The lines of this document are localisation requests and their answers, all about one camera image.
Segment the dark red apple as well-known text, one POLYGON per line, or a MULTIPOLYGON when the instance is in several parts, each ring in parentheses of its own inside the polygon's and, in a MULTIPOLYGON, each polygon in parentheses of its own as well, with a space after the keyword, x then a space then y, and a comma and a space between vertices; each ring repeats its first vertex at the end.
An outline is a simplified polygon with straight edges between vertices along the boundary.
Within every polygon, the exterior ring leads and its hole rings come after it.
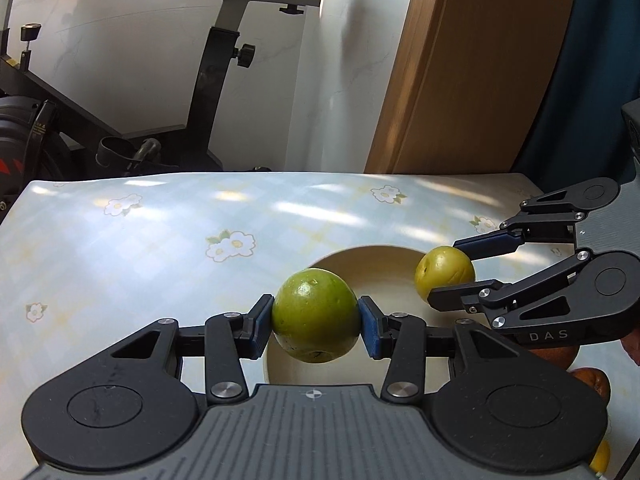
POLYGON ((606 404, 611 401, 611 383, 603 370, 595 367, 579 367, 570 374, 593 389, 606 404))

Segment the yellow lemon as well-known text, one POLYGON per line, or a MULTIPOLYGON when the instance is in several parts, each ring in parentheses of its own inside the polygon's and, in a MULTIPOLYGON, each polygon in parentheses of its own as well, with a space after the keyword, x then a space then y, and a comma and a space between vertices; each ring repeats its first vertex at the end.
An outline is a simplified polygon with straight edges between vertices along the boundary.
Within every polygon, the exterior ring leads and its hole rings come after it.
POLYGON ((597 476, 603 476, 608 470, 608 464, 611 459, 611 447, 608 443, 608 440, 603 439, 598 448, 596 454, 594 454, 593 459, 589 465, 589 467, 596 473, 597 476))

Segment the yellow-green apple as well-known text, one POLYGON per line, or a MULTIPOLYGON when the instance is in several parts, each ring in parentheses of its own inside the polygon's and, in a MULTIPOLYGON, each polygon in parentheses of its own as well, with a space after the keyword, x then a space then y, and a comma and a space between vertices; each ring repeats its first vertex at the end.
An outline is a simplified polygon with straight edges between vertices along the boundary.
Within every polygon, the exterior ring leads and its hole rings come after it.
POLYGON ((458 248, 439 246, 427 252, 414 270, 414 287, 423 301, 435 288, 475 281, 471 259, 458 248))

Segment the green apple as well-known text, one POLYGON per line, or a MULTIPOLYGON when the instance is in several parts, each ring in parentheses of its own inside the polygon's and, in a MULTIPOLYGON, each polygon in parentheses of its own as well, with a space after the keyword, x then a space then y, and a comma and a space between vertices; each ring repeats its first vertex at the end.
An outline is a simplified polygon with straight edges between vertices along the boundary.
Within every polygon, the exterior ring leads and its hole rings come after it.
POLYGON ((308 268, 280 287, 271 312, 280 347, 306 363, 325 363, 347 354, 360 331, 357 297, 337 274, 308 268))

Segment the dark teal curtain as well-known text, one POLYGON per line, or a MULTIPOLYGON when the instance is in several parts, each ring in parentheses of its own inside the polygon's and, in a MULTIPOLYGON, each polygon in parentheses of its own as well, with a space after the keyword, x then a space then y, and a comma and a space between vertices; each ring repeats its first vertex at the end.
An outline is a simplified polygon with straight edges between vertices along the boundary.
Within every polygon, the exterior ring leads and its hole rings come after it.
POLYGON ((639 96, 639 0, 574 0, 562 48, 513 171, 550 192, 634 177, 620 109, 639 96))

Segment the wooden wardrobe panel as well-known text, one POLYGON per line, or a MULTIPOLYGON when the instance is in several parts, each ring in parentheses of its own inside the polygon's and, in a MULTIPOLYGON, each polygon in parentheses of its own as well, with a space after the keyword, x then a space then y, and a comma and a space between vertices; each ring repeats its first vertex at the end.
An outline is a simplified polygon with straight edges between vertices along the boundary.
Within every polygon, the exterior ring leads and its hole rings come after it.
POLYGON ((370 174, 495 174, 514 163, 574 0, 410 0, 370 174))

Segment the black exercise bike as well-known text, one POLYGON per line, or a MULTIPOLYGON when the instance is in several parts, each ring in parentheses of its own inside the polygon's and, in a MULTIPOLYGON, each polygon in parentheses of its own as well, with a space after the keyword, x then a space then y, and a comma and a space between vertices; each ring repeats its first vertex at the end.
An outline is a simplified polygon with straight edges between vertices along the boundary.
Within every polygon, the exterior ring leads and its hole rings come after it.
POLYGON ((280 170, 302 18, 319 0, 1 0, 1 93, 70 162, 25 176, 280 170))

